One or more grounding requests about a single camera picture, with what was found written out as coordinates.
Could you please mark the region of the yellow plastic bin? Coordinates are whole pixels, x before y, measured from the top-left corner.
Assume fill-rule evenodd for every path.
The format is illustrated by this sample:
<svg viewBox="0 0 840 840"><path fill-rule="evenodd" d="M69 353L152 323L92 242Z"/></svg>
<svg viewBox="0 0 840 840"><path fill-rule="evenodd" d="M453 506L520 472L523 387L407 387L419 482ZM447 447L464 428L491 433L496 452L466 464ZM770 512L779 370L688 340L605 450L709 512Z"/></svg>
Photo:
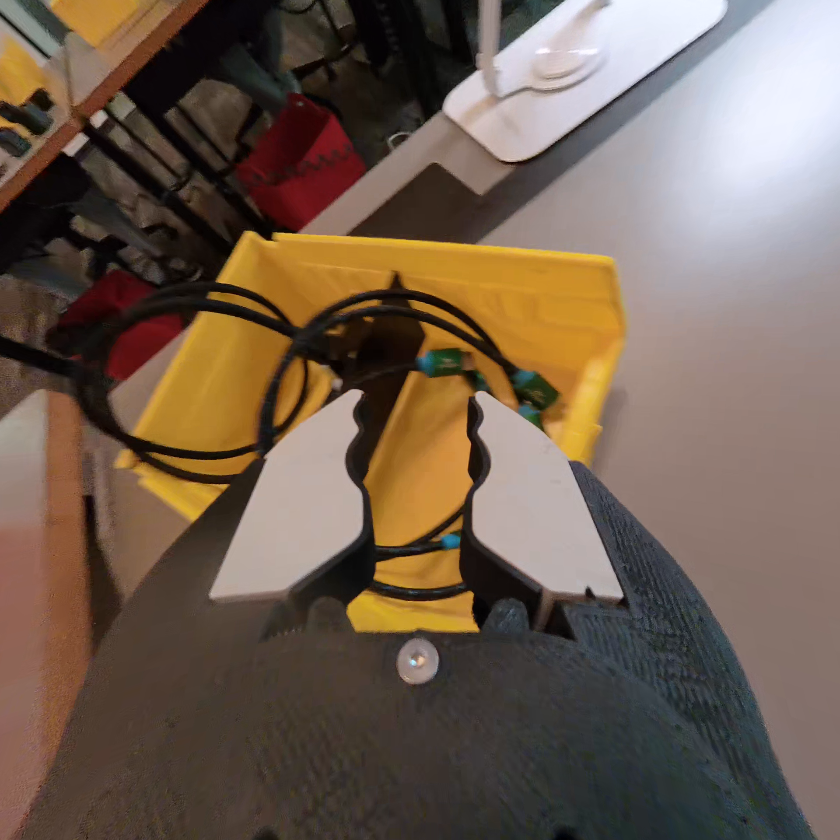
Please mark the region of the yellow plastic bin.
<svg viewBox="0 0 840 840"><path fill-rule="evenodd" d="M141 40L172 10L167 1L50 1L47 6L71 31L104 51Z"/></svg>
<svg viewBox="0 0 840 840"><path fill-rule="evenodd" d="M589 465L602 408L624 346L626 324L614 262L546 250L452 245L387 238L244 234L218 281L256 292L301 327L326 307L366 291L402 287L447 301L476 320L517 368L535 371L559 399L542 413L552 441ZM501 368L441 329L409 318L377 318L371 332L350 330L356 370L389 367L431 350L472 352L493 395L516 409ZM252 445L270 377L289 339L216 313L198 314L140 419L128 429L165 447L221 452ZM470 444L462 377L436 380L397 373L363 385L365 479L378 542L401 545L429 532L465 500ZM224 486L199 486L162 474L123 450L144 489L196 520ZM383 563L377 580L406 588L459 582L451 550ZM349 609L363 632L477 630L472 595L400 602L360 595Z"/></svg>

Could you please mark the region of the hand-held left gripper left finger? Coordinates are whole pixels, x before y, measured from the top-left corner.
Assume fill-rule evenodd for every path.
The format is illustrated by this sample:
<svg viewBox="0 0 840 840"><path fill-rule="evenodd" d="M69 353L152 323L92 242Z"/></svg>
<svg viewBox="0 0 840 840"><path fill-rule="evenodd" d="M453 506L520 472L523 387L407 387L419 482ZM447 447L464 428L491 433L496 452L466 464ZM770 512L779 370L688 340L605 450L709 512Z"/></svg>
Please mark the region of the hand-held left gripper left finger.
<svg viewBox="0 0 840 840"><path fill-rule="evenodd" d="M361 451L366 397L352 389L312 414L264 457L209 590L211 602L328 597L349 606L373 582L371 500Z"/></svg>

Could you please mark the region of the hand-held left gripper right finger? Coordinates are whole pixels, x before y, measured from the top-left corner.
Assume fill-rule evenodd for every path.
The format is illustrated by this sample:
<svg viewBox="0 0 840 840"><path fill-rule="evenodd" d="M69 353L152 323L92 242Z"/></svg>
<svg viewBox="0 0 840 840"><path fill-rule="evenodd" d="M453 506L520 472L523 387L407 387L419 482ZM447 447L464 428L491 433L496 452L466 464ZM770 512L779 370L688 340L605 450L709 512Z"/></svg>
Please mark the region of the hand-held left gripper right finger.
<svg viewBox="0 0 840 840"><path fill-rule="evenodd" d="M524 605L550 625L560 605L625 597L565 453L496 397L469 399L470 443L459 571L476 603Z"/></svg>

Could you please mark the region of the black divider panel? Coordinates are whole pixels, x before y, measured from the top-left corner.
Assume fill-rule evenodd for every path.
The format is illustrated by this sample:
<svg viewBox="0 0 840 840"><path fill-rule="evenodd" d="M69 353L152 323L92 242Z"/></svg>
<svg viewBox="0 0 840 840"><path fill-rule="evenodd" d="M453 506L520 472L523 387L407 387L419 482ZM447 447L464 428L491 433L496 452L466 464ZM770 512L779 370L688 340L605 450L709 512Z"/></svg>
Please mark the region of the black divider panel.
<svg viewBox="0 0 840 840"><path fill-rule="evenodd" d="M404 317L368 317L347 324L341 336L339 371L344 383L365 394L361 451L371 459L403 385L425 340L420 322Z"/></svg>

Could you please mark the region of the white board stand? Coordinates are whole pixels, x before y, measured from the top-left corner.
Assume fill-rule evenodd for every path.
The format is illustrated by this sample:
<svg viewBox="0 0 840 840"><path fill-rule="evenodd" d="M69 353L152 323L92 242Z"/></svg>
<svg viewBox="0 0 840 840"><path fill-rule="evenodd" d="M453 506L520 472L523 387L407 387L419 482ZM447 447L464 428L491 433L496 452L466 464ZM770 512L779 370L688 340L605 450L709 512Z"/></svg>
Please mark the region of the white board stand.
<svg viewBox="0 0 840 840"><path fill-rule="evenodd" d="M726 1L568 1L500 48L479 2L476 70L444 115L501 163L540 155L717 26Z"/></svg>

